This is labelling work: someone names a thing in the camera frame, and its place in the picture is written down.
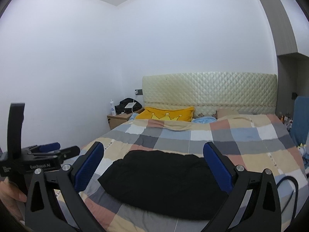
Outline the person's left hand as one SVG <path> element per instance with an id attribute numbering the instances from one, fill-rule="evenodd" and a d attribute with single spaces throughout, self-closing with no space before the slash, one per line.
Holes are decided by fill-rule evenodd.
<path id="1" fill-rule="evenodd" d="M 1 181 L 1 201 L 10 211 L 17 213 L 19 211 L 17 202 L 25 203 L 27 197 L 6 178 Z"/>

